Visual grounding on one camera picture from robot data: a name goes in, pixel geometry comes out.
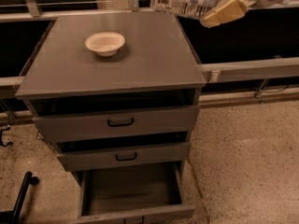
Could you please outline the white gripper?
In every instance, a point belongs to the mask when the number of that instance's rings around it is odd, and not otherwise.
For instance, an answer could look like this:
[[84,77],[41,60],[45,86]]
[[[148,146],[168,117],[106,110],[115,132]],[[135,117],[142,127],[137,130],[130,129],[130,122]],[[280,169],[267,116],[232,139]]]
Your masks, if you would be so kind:
[[284,0],[220,0],[220,2],[204,14],[199,21],[207,28],[216,27],[243,18],[253,5],[271,7]]

